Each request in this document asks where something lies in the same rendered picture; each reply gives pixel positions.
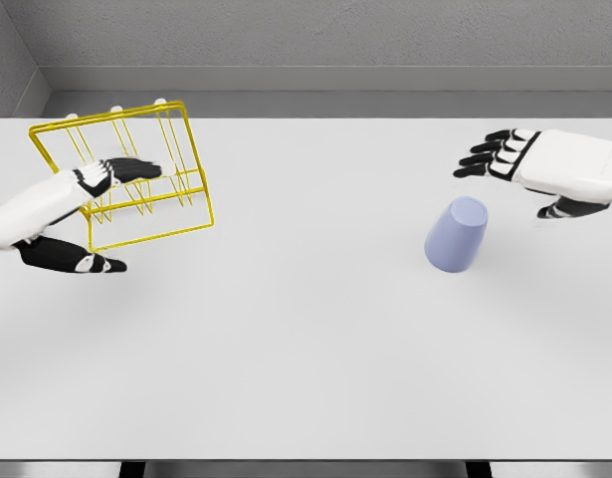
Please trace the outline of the lavender plastic cup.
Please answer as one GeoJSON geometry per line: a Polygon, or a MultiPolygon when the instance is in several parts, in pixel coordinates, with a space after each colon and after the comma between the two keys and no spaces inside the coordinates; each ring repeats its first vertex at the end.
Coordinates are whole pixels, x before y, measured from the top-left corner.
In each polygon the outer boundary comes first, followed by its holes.
{"type": "Polygon", "coordinates": [[[481,200],[471,196],[454,199],[426,238],[427,260],[448,273],[469,269],[483,242],[488,219],[488,209],[481,200]]]}

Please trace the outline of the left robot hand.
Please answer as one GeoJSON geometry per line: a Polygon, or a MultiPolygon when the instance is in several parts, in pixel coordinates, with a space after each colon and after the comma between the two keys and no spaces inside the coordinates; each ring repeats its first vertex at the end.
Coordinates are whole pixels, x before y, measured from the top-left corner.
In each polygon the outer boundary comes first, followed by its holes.
{"type": "Polygon", "coordinates": [[[56,173],[0,205],[0,252],[16,250],[25,265],[60,273],[123,273],[124,262],[47,237],[44,231],[116,185],[163,174],[161,165],[135,157],[103,159],[56,173]]]}

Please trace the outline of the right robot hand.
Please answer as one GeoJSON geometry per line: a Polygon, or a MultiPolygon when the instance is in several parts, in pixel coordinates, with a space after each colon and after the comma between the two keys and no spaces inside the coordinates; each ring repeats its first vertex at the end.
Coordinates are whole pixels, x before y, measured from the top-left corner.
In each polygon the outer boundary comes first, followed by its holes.
{"type": "Polygon", "coordinates": [[[453,175],[489,176],[553,196],[539,219],[584,217],[612,204],[612,140],[560,129],[501,129],[472,146],[453,175]]]}

